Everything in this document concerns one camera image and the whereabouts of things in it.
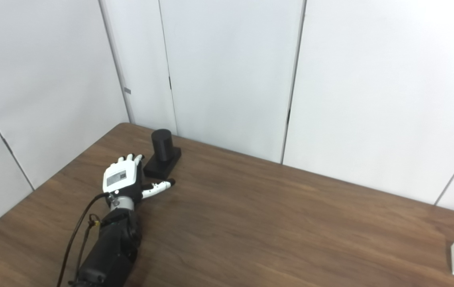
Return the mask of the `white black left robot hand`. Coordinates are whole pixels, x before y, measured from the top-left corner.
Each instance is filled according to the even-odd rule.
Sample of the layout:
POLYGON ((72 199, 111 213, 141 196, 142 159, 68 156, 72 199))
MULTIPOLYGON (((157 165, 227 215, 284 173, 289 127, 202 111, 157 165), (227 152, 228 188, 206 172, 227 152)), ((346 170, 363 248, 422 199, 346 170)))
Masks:
POLYGON ((175 185, 174 179, 157 183, 143 184, 142 162, 144 156, 129 154, 120 157, 103 174, 102 190, 104 193, 120 197, 126 196, 134 201, 155 196, 175 185))

